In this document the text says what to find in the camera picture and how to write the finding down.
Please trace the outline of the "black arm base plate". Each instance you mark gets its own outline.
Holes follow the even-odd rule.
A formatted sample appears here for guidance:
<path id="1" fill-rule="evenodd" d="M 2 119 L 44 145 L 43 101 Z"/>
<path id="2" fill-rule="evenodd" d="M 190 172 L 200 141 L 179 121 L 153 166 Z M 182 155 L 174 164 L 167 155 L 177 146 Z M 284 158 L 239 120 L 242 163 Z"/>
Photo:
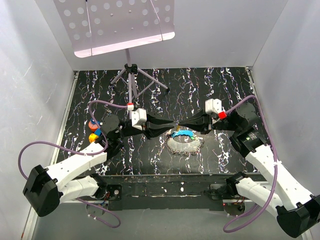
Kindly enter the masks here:
<path id="1" fill-rule="evenodd" d="M 245 211 L 247 200 L 227 192 L 230 174 L 105 175 L 111 211 L 121 210 L 228 210 Z"/>

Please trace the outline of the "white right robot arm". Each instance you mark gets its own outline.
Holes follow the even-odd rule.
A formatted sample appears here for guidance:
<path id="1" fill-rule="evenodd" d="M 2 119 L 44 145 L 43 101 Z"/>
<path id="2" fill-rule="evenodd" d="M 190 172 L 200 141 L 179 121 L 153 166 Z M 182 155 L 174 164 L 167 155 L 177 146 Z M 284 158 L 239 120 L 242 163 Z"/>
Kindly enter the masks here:
<path id="1" fill-rule="evenodd" d="M 216 108 L 217 102 L 208 100 L 206 109 L 180 126 L 201 134 L 211 130 L 232 131 L 229 138 L 233 148 L 257 168 L 271 189 L 238 172 L 226 179 L 226 192 L 232 199 L 240 196 L 268 211 L 280 228 L 290 237 L 297 238 L 320 222 L 320 197 L 303 187 L 278 160 L 274 147 L 267 144 L 254 125 L 259 120 L 255 107 L 245 102 L 230 113 Z"/>

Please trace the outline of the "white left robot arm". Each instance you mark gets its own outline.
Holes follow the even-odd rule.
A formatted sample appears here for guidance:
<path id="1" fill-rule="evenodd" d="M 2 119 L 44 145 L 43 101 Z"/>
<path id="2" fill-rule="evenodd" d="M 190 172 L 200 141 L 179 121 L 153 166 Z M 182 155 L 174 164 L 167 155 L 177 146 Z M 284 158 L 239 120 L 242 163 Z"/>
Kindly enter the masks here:
<path id="1" fill-rule="evenodd" d="M 30 171 L 23 195 L 39 217 L 49 215 L 69 200 L 80 197 L 101 200 L 108 192 L 108 184 L 103 178 L 97 173 L 80 175 L 116 156 L 124 146 L 123 138 L 143 134 L 152 139 L 173 129 L 172 123 L 154 113 L 144 113 L 143 109 L 134 111 L 132 120 L 127 121 L 110 114 L 102 121 L 101 135 L 79 154 L 48 167 L 35 166 Z"/>

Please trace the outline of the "yellow capped key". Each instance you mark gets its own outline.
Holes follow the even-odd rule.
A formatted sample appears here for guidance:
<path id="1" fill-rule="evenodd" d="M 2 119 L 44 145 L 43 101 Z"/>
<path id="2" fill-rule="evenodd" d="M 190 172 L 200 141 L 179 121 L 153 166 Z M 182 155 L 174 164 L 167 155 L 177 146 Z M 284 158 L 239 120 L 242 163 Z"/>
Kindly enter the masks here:
<path id="1" fill-rule="evenodd" d="M 181 128 L 181 126 L 177 125 L 176 128 L 175 128 L 175 133 L 178 133 L 180 131 L 180 128 Z"/>

